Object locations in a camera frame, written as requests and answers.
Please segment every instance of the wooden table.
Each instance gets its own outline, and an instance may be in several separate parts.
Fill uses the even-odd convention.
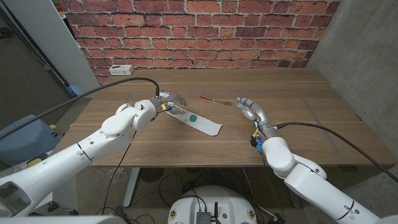
[[[259,103],[272,124],[299,121],[324,125],[341,134],[385,166],[395,159],[372,131],[355,115],[326,80],[314,69],[214,69],[136,70],[134,77],[155,80],[161,90],[178,91],[185,108],[222,124],[217,136],[209,136],[161,113],[133,141],[122,166],[129,167],[242,167],[263,166],[250,145],[253,123],[235,106],[225,106],[199,97],[233,101],[237,96]],[[110,77],[109,82],[125,77]],[[149,82],[127,82],[98,92],[54,152],[87,137],[129,101],[148,99],[155,86]],[[327,166],[370,165],[343,141],[320,129],[288,126],[278,133],[291,151]],[[117,166],[124,150],[98,160],[97,166]]]

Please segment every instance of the red brick wall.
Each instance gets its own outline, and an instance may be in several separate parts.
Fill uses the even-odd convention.
[[[98,80],[136,68],[304,67],[333,14],[328,1],[64,0]]]

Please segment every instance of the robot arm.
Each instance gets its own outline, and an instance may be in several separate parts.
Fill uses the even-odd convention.
[[[265,135],[259,142],[274,174],[284,179],[290,190],[331,216],[337,223],[376,223],[380,220],[367,208],[344,194],[326,180],[326,172],[313,161],[292,154],[278,137],[264,110],[247,98],[238,98],[236,106],[255,122]]]

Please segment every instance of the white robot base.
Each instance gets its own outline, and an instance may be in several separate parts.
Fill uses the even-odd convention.
[[[252,205],[242,195],[226,187],[207,185],[188,191],[174,202],[167,223],[210,224],[211,222],[256,224],[257,219]]]

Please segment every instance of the power strip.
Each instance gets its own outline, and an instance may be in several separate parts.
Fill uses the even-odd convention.
[[[134,68],[132,65],[112,65],[109,71],[111,75],[131,75]]]

